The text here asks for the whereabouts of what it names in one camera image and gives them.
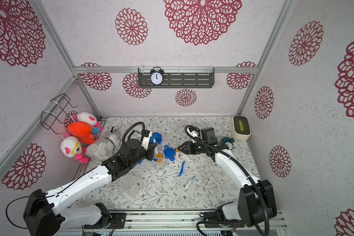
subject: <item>small bottle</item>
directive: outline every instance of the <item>small bottle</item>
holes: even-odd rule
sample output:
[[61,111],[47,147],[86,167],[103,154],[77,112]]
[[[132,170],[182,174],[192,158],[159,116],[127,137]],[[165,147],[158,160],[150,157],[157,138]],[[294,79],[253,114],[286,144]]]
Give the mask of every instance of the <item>small bottle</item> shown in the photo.
[[176,160],[180,160],[180,158],[182,157],[182,152],[180,150],[178,150],[178,148],[176,148]]

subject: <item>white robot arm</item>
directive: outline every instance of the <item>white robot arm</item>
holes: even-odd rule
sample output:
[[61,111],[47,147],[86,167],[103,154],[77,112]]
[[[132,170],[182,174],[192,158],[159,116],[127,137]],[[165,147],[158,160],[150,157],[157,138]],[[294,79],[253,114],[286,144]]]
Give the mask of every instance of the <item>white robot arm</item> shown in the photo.
[[216,215],[201,213],[202,217],[217,223],[241,220],[248,227],[253,225],[257,227],[257,224],[263,221],[267,225],[268,219],[277,215],[271,183],[267,180],[261,181],[245,169],[234,158],[228,146],[218,142],[212,127],[199,130],[192,125],[187,125],[185,133],[192,141],[185,142],[178,147],[178,150],[188,155],[205,153],[224,169],[240,190],[238,202],[219,206]]
[[[130,134],[125,141],[128,132],[137,125],[143,127],[141,140],[131,139]],[[101,203],[85,208],[67,207],[99,186],[127,174],[143,159],[152,160],[156,144],[149,143],[151,135],[143,122],[137,122],[124,133],[119,151],[100,166],[56,189],[47,192],[38,189],[31,193],[23,215],[30,235],[52,236],[60,229],[78,225],[96,229],[108,226],[112,216]]]

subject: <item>plastic lid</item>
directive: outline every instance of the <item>plastic lid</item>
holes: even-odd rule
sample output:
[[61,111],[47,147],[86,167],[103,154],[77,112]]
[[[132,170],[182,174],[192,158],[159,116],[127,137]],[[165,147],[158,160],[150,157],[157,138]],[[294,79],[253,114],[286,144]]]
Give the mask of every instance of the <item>plastic lid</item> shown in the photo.
[[153,140],[156,140],[156,143],[161,144],[162,142],[162,137],[161,134],[159,133],[152,133],[151,139],[149,140],[150,142],[153,142]]
[[176,154],[174,148],[167,148],[164,150],[164,154],[166,158],[172,158]]

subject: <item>floral tablecloth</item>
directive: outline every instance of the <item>floral tablecloth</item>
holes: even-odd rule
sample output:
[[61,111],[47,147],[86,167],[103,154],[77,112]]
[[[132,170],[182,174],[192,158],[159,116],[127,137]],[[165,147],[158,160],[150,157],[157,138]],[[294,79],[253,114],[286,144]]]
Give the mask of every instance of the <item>floral tablecloth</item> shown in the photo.
[[[115,127],[122,137],[137,121],[143,121],[146,129],[160,133],[163,145],[174,148],[189,140],[184,132],[186,125],[213,127],[219,140],[224,136],[231,136],[231,117],[108,118],[102,133]],[[236,140],[232,152],[244,167],[259,176],[246,141]],[[180,178],[179,172],[184,160],[186,169],[183,178]],[[91,160],[87,169],[90,170],[99,164],[100,162]],[[168,160],[163,172],[157,172],[153,163],[145,160],[128,174],[135,177],[140,189],[134,198],[129,197],[119,187],[117,180],[95,189],[74,202],[72,207],[85,207],[102,202],[108,209],[215,208],[227,202],[237,201],[239,196],[239,190],[229,176],[205,154],[189,155],[175,162]],[[185,188],[194,175],[197,176],[196,180]]]

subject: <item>white fluffy plush toy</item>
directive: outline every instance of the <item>white fluffy plush toy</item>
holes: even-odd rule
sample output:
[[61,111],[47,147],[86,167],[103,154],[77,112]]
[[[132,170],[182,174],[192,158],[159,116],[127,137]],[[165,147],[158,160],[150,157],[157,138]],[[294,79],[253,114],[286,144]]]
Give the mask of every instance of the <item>white fluffy plush toy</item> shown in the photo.
[[85,154],[92,159],[103,162],[112,157],[114,147],[119,146],[120,140],[116,134],[113,134],[113,129],[104,134],[93,144],[90,144],[85,151]]
[[96,117],[88,112],[81,112],[74,117],[75,121],[82,121],[92,127],[91,134],[96,135],[102,131],[101,122],[97,121]]

